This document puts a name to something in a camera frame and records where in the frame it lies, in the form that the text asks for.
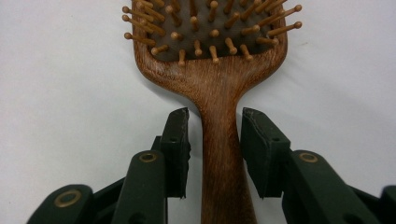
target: wood grain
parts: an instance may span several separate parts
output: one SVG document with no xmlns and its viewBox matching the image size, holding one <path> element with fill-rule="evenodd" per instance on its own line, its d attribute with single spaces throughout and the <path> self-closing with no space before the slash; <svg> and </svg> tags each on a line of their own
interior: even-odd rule
<svg viewBox="0 0 396 224">
<path fill-rule="evenodd" d="M 274 28 L 283 26 L 281 20 Z M 134 29 L 134 35 L 145 34 Z M 200 111 L 204 132 L 202 223 L 257 223 L 239 149 L 235 109 L 246 91 L 271 76 L 284 61 L 287 35 L 277 38 L 277 46 L 252 55 L 250 62 L 243 56 L 230 56 L 219 58 L 219 64 L 211 59 L 189 60 L 184 67 L 157 61 L 147 46 L 134 42 L 135 60 L 143 75 L 188 97 Z"/>
</svg>

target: paddle brush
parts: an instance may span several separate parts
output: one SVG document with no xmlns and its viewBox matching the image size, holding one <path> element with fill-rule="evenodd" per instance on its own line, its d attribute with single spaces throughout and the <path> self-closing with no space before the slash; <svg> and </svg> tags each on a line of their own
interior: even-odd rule
<svg viewBox="0 0 396 224">
<path fill-rule="evenodd" d="M 138 68 L 153 83 L 191 99 L 201 114 L 204 170 L 201 222 L 257 223 L 239 149 L 235 110 L 242 95 L 283 63 L 286 0 L 134 0 Z"/>
</svg>

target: white surface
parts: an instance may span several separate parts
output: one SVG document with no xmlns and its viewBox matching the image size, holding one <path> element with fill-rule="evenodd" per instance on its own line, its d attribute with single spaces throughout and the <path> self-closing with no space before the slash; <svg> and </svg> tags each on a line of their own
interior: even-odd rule
<svg viewBox="0 0 396 224">
<path fill-rule="evenodd" d="M 393 0 L 289 1 L 303 21 L 281 68 L 238 108 L 266 113 L 292 142 L 378 196 L 396 184 L 396 15 Z M 68 184 L 97 191 L 150 149 L 169 112 L 188 106 L 186 200 L 169 223 L 199 223 L 201 124 L 193 105 L 143 78 L 134 63 L 130 1 L 0 2 L 0 222 L 23 223 Z M 285 223 L 279 199 L 258 199 L 259 223 Z"/>
</svg>

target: brush neck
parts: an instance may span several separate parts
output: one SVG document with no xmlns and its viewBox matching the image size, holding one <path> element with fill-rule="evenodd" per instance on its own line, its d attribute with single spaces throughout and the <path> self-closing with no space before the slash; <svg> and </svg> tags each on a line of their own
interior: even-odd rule
<svg viewBox="0 0 396 224">
<path fill-rule="evenodd" d="M 235 109 L 236 102 L 224 99 L 201 110 L 204 224 L 257 223 L 239 148 Z"/>
</svg>

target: hairbrush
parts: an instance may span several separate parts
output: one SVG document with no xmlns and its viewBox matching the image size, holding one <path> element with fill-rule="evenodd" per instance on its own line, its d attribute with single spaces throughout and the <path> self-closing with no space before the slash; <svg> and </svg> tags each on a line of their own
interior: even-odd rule
<svg viewBox="0 0 396 224">
<path fill-rule="evenodd" d="M 203 125 L 202 223 L 257 223 L 236 130 L 242 95 L 283 63 L 286 0 L 134 0 L 134 56 L 153 83 L 197 106 Z"/>
</svg>

